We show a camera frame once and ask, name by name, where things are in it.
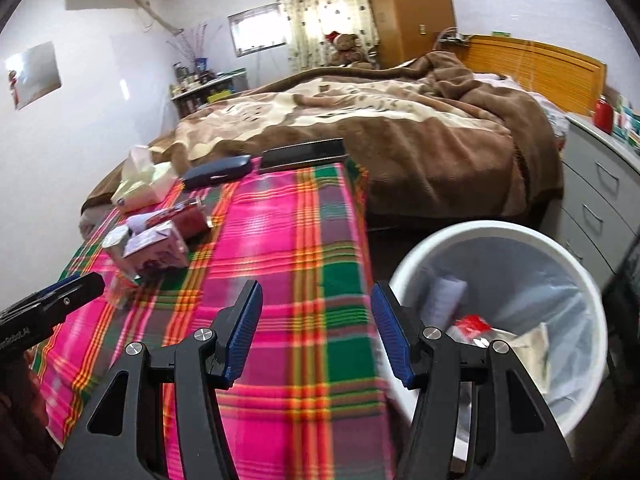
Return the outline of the small clear plastic cup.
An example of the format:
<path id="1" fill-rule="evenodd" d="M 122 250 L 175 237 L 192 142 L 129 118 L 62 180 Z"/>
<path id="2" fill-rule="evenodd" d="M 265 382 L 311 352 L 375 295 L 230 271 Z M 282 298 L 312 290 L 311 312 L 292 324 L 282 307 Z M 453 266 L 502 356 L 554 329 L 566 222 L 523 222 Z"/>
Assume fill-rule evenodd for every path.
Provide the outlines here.
<path id="1" fill-rule="evenodd" d="M 139 283 L 136 278 L 117 272 L 108 284 L 106 302 L 115 309 L 122 310 L 138 287 Z"/>

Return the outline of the pink milk carton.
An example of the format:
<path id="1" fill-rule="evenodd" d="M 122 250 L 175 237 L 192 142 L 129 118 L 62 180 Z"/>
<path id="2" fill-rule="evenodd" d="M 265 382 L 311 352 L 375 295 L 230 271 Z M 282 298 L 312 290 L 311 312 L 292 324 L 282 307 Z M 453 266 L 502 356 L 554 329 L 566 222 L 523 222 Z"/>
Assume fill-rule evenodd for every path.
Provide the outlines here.
<path id="1" fill-rule="evenodd" d="M 420 311 L 425 326 L 446 330 L 460 302 L 465 296 L 468 283 L 452 275 L 439 276 L 432 281 Z"/>
<path id="2" fill-rule="evenodd" d="M 189 266 L 189 248 L 172 221 L 152 226 L 128 240 L 124 261 L 142 278 Z"/>

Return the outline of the red drink can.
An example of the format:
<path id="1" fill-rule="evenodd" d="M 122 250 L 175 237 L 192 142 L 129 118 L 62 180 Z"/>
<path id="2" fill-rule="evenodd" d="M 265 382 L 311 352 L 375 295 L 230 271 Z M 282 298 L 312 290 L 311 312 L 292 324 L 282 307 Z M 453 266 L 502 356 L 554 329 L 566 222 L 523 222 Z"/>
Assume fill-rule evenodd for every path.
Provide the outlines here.
<path id="1" fill-rule="evenodd" d="M 171 208 L 152 214 L 151 217 L 146 219 L 145 227 L 151 229 L 167 221 L 174 224 L 185 240 L 199 236 L 212 227 L 204 205 L 199 198 L 184 200 Z"/>

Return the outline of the white wrapper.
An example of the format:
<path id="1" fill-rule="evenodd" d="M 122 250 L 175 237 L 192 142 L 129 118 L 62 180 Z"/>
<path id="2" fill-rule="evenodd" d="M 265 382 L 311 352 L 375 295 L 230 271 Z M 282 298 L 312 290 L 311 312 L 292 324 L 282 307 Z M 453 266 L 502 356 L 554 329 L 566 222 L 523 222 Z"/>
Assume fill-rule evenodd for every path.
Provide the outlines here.
<path id="1" fill-rule="evenodd" d="M 130 229 L 126 224 L 115 226 L 108 231 L 102 242 L 103 251 L 114 261 L 119 262 L 124 258 L 124 252 L 130 240 Z"/>

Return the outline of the pink plaid table cloth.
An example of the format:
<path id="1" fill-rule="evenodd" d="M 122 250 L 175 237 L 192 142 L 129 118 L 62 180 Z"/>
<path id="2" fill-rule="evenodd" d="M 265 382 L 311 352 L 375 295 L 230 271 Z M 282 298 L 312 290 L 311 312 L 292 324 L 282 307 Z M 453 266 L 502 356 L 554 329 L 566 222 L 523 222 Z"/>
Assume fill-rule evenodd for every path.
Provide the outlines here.
<path id="1" fill-rule="evenodd" d="M 105 294 L 37 348 L 34 370 L 58 442 L 72 432 L 130 341 L 176 344 L 258 281 L 264 306 L 243 373 L 218 394 L 243 479 L 389 479 L 394 451 L 376 362 L 364 221 L 366 172 L 353 162 L 249 174 L 198 191 L 212 227 L 190 264 L 140 284 L 122 310 Z M 118 272 L 103 251 L 109 214 L 66 266 Z"/>

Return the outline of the tissue pack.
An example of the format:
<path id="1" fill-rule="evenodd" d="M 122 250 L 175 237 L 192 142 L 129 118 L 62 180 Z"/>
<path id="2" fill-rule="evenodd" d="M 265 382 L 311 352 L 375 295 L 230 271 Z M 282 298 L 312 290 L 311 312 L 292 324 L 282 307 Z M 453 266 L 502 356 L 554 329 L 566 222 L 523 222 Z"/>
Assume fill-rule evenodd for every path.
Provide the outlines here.
<path id="1" fill-rule="evenodd" d="M 135 145 L 122 165 L 122 177 L 111 203 L 120 212 L 157 205 L 165 199 L 177 179 L 171 162 L 153 162 L 147 146 Z"/>

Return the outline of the dark blue glasses case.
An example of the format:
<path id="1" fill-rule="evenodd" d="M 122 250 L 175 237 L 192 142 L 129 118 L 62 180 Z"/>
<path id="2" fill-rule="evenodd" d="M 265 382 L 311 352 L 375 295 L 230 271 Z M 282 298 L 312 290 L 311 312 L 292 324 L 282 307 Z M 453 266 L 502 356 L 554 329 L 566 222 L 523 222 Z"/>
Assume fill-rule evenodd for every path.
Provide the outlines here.
<path id="1" fill-rule="evenodd" d="M 231 156 L 191 168 L 181 180 L 185 191 L 194 191 L 242 179 L 252 169 L 250 155 Z"/>

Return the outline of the cluttered side desk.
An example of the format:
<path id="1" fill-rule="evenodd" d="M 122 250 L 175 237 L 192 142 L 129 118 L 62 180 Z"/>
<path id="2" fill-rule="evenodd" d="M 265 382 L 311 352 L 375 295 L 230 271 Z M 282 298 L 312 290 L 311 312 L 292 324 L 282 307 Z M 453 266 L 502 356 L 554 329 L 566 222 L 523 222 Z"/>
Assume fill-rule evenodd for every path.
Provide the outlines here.
<path id="1" fill-rule="evenodd" d="M 174 103 L 178 116 L 185 118 L 209 104 L 228 99 L 247 89 L 246 69 L 239 68 L 216 77 L 206 75 L 204 80 L 194 80 L 180 87 L 172 87 L 171 102 Z"/>

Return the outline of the black tablet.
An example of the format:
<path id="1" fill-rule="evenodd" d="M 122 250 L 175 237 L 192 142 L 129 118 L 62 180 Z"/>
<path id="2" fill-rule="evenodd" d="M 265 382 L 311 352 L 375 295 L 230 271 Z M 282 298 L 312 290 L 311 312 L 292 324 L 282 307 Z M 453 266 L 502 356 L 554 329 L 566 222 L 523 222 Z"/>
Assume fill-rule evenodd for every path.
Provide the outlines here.
<path id="1" fill-rule="evenodd" d="M 294 170 L 342 162 L 347 157 L 342 138 L 308 141 L 270 148 L 262 153 L 258 166 L 261 174 Z"/>

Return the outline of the grey three-drawer cabinet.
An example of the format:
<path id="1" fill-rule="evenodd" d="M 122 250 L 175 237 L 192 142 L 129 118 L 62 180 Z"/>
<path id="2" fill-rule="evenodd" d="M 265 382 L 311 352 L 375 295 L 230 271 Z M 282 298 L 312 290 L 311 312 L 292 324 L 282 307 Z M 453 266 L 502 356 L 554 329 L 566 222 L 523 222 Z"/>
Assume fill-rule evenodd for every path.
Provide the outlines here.
<path id="1" fill-rule="evenodd" d="M 605 288 L 639 234 L 639 156 L 589 118 L 566 119 L 563 196 L 550 203 L 541 232 Z"/>

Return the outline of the dried branches in vase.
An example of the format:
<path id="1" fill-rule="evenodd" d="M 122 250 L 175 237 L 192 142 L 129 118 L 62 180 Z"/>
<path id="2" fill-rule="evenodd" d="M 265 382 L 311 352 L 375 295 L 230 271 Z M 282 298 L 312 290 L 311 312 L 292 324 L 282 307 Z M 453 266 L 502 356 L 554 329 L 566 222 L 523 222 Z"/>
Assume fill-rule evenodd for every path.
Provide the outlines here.
<path id="1" fill-rule="evenodd" d="M 180 29 L 178 34 L 167 43 L 179 58 L 200 74 L 207 70 L 207 58 L 204 54 L 208 23 L 201 22 L 189 29 Z"/>

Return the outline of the brown fleece bed blanket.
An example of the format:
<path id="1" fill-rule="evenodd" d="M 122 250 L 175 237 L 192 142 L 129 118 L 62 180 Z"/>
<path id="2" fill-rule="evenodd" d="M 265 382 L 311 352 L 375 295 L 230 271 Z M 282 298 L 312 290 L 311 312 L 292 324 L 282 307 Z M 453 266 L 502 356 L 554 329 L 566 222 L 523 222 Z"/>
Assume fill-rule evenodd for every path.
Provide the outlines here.
<path id="1" fill-rule="evenodd" d="M 181 119 L 149 154 L 183 174 L 227 156 L 334 138 L 367 169 L 374 214 L 515 218 L 563 189 L 558 141 L 541 105 L 478 79 L 446 51 L 389 70 L 304 70 Z"/>

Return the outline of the red canister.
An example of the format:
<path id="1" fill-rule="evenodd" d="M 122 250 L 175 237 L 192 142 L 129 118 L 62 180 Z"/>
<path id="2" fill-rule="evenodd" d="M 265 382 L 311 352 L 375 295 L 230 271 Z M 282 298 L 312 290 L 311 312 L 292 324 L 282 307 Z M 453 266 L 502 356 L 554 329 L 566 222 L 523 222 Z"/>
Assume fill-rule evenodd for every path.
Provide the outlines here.
<path id="1" fill-rule="evenodd" d="M 599 96 L 596 105 L 594 106 L 593 125 L 605 132 L 606 134 L 612 134 L 613 122 L 614 122 L 614 108 L 608 102 L 608 99 L 604 94 Z"/>

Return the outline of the boxes on cabinet top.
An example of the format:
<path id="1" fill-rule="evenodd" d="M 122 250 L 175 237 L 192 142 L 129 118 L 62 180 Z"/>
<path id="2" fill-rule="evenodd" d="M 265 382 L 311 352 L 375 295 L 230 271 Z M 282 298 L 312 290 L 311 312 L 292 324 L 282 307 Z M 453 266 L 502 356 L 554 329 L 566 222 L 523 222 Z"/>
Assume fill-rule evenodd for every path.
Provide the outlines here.
<path id="1" fill-rule="evenodd" d="M 639 115 L 629 101 L 619 94 L 614 105 L 613 136 L 628 144 L 636 154 L 640 151 Z"/>

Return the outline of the orange wooden headboard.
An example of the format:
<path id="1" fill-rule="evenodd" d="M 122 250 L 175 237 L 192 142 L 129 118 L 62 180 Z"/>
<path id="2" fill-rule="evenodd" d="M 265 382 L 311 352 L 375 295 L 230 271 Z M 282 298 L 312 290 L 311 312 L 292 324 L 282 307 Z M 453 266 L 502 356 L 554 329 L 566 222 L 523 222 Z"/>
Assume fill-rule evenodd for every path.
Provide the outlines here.
<path id="1" fill-rule="evenodd" d="M 564 112 L 588 116 L 604 91 L 606 65 L 591 56 L 533 40 L 473 36 L 446 44 L 474 73 L 511 77 Z"/>

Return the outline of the brown teddy bear santa hat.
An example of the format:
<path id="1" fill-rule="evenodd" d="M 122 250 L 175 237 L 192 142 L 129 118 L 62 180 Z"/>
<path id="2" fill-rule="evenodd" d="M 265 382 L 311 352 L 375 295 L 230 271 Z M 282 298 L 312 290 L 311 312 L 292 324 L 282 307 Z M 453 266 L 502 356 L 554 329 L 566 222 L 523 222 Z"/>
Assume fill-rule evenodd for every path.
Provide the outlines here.
<path id="1" fill-rule="evenodd" d="M 326 35 L 326 41 L 333 48 L 333 52 L 329 56 L 329 66 L 375 68 L 356 34 L 330 32 L 329 35 Z"/>

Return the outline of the patterned window curtain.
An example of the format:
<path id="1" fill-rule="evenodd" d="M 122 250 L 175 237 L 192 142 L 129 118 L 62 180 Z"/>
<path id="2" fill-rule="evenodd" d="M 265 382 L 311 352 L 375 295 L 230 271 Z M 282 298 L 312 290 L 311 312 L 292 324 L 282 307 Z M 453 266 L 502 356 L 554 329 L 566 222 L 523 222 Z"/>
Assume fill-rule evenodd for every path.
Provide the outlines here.
<path id="1" fill-rule="evenodd" d="M 286 21 L 288 62 L 293 70 L 327 66 L 331 32 L 354 34 L 370 51 L 380 41 L 369 0 L 278 0 Z"/>

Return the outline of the orange wooden wardrobe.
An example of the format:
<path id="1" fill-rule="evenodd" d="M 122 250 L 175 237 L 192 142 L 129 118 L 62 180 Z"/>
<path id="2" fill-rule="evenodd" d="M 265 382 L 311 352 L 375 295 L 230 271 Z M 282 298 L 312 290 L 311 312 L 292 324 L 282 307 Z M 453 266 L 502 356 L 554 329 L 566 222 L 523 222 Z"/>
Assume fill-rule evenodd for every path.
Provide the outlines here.
<path id="1" fill-rule="evenodd" d="M 378 30 L 378 62 L 392 67 L 431 51 L 438 34 L 454 27 L 452 0 L 369 0 Z"/>

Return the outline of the wall poster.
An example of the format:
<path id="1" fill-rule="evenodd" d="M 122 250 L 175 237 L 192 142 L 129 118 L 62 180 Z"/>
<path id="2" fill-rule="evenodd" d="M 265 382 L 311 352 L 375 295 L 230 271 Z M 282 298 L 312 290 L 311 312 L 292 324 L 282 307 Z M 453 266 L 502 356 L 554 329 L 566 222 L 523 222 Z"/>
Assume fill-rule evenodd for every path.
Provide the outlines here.
<path id="1" fill-rule="evenodd" d="M 4 68 L 16 110 L 62 86 L 52 41 L 11 55 L 4 61 Z"/>

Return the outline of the small wall window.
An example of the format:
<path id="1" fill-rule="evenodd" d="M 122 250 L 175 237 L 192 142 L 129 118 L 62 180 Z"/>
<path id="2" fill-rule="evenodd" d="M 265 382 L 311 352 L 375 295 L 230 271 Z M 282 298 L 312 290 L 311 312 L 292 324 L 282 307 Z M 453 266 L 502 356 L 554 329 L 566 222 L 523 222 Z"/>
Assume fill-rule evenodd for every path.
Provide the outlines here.
<path id="1" fill-rule="evenodd" d="M 228 23 L 238 58 L 286 44 L 288 25 L 277 3 L 232 14 Z"/>

